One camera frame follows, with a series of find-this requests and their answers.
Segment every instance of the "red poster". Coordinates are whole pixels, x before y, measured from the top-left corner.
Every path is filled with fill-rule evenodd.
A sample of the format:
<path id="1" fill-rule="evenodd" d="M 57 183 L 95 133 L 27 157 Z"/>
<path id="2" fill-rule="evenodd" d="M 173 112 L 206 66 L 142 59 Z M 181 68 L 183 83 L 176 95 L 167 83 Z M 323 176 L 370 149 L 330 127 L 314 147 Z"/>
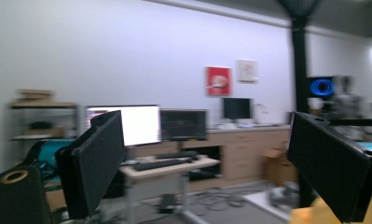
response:
<path id="1" fill-rule="evenodd" d="M 207 92 L 209 95 L 230 95 L 230 69 L 207 67 Z"/>

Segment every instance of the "gray floor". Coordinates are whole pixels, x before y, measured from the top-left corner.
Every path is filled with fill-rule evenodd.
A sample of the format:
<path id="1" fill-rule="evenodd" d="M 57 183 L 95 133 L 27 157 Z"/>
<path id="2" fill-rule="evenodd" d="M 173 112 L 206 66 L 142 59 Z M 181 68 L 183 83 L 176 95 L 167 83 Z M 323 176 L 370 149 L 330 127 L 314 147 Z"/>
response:
<path id="1" fill-rule="evenodd" d="M 194 214 L 212 224 L 285 224 L 287 221 L 275 217 L 270 212 L 263 210 L 245 201 L 242 195 L 266 190 L 265 182 L 249 185 L 235 186 L 225 189 L 208 189 L 189 197 L 190 209 Z M 159 200 L 148 200 L 140 203 L 136 208 L 136 223 L 156 224 L 186 224 L 179 215 L 157 214 Z M 125 212 L 117 212 L 118 220 L 105 223 L 125 224 Z"/>

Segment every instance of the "keyboard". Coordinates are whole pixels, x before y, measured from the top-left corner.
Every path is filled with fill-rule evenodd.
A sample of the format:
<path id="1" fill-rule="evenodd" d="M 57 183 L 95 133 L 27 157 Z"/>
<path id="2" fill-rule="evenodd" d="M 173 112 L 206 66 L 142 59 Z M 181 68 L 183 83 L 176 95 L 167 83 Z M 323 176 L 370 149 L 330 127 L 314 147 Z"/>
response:
<path id="1" fill-rule="evenodd" d="M 153 162 L 146 162 L 146 163 L 139 163 L 134 164 L 132 167 L 136 171 L 145 171 L 145 170 L 152 170 L 166 166 L 173 166 L 178 164 L 183 164 L 184 162 L 181 160 L 167 160 L 167 161 L 153 161 Z"/>
<path id="2" fill-rule="evenodd" d="M 161 160 L 161 159 L 189 158 L 189 157 L 195 157 L 197 155 L 198 155 L 198 152 L 196 151 L 183 151 L 183 152 L 158 154 L 156 155 L 156 159 Z"/>

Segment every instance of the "white monitor screen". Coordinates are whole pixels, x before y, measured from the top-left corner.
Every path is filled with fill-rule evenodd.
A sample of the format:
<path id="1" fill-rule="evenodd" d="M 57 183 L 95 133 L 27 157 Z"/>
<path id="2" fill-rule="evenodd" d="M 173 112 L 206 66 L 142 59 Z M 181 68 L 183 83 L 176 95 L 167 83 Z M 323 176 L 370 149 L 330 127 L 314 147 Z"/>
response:
<path id="1" fill-rule="evenodd" d="M 87 106 L 86 127 L 90 120 L 102 113 L 120 110 L 125 146 L 136 146 L 160 142 L 158 105 L 108 105 Z"/>

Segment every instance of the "blue light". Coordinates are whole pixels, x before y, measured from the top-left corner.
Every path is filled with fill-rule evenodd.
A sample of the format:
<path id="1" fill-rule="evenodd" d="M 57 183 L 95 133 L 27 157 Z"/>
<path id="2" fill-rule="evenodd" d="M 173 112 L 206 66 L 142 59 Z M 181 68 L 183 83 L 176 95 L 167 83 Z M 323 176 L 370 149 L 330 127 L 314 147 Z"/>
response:
<path id="1" fill-rule="evenodd" d="M 334 82 L 329 79 L 316 79 L 310 84 L 310 92 L 316 96 L 329 96 L 334 93 Z"/>

